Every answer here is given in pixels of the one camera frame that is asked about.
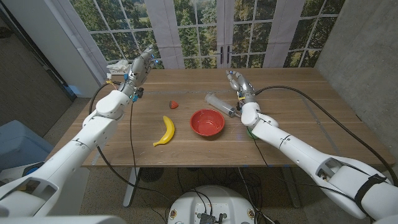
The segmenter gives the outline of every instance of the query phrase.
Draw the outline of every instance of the yellow banana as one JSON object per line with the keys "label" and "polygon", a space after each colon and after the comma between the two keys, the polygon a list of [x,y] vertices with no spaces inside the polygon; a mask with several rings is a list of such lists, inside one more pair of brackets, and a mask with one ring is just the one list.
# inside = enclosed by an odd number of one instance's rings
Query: yellow banana
{"label": "yellow banana", "polygon": [[163,137],[158,142],[154,142],[154,146],[157,146],[158,144],[168,143],[174,135],[175,128],[174,128],[173,121],[166,116],[163,116],[163,121],[167,128],[166,133],[163,135]]}

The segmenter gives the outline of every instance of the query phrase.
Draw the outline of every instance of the wall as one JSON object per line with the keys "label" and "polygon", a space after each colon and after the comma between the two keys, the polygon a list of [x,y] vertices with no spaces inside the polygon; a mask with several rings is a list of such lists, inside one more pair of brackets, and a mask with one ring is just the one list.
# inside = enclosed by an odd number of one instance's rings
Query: wall
{"label": "wall", "polygon": [[398,158],[398,3],[346,0],[315,65]]}
{"label": "wall", "polygon": [[44,0],[3,0],[14,17],[79,97],[99,87]]}
{"label": "wall", "polygon": [[0,39],[0,68],[0,126],[16,119],[43,136],[72,102],[15,34]]}

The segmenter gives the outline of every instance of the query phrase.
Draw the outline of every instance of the red bowl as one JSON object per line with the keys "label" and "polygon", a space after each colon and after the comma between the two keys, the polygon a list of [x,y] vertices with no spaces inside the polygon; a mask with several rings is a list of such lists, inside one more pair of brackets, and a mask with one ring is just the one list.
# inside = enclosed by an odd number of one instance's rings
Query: red bowl
{"label": "red bowl", "polygon": [[190,124],[194,132],[201,136],[213,136],[224,128],[225,120],[216,110],[202,109],[192,115]]}

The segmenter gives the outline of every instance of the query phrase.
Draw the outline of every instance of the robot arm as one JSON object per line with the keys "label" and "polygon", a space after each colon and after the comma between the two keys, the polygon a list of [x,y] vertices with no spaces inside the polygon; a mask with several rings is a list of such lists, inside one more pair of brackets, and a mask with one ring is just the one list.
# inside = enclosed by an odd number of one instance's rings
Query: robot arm
{"label": "robot arm", "polygon": [[119,90],[99,100],[81,131],[41,168],[0,187],[0,217],[44,217],[51,212],[68,177],[116,132],[124,108],[154,66],[152,52],[150,46],[133,61]]}
{"label": "robot arm", "polygon": [[260,113],[254,90],[248,81],[242,78],[243,75],[236,76],[238,82],[231,80],[231,74],[234,73],[238,72],[227,72],[227,78],[233,88],[236,86],[234,89],[243,99],[241,121],[243,125],[252,128],[254,135],[278,148],[317,185],[337,190],[354,199],[355,202],[344,195],[322,189],[332,201],[352,216],[365,218],[368,214],[378,220],[398,214],[398,188],[391,185],[384,175],[355,159],[322,153],[279,129],[276,120]]}

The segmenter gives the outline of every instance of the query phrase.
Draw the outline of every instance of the table surface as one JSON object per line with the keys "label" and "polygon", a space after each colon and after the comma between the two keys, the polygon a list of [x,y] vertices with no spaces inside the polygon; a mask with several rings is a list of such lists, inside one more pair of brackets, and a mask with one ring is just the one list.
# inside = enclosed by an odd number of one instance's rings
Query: table surface
{"label": "table surface", "polygon": [[[269,85],[286,85],[303,91],[375,148],[388,163],[395,163],[387,148],[314,68],[250,68],[236,69],[236,71],[244,74],[255,89]],[[123,80],[123,76],[113,78],[117,81]],[[135,102],[132,108],[132,144],[136,166],[265,166],[256,145],[246,134],[246,127],[239,118],[230,118],[223,114],[224,129],[210,138],[194,133],[190,127],[190,118],[195,111],[213,108],[205,102],[207,93],[215,92],[218,98],[231,105],[236,105],[238,102],[236,92],[229,86],[224,69],[153,70],[142,87],[145,89],[144,96]],[[96,97],[95,104],[113,89],[112,85],[103,88]],[[276,119],[279,128],[319,151],[351,157],[374,166],[381,164],[364,146],[298,93],[271,89],[263,91],[256,99],[262,113]],[[179,107],[170,109],[170,100],[176,101]],[[152,143],[158,141],[165,133],[163,115],[174,122],[175,134],[168,144],[154,147]],[[49,157],[79,132],[86,116],[88,116],[88,105],[63,135]],[[130,107],[126,108],[126,114],[119,122],[116,134],[106,143],[103,150],[113,166],[132,167],[134,164],[129,118]],[[260,140],[257,144],[269,165],[294,165],[271,145]],[[83,163],[85,167],[105,165],[97,150],[94,150]]]}

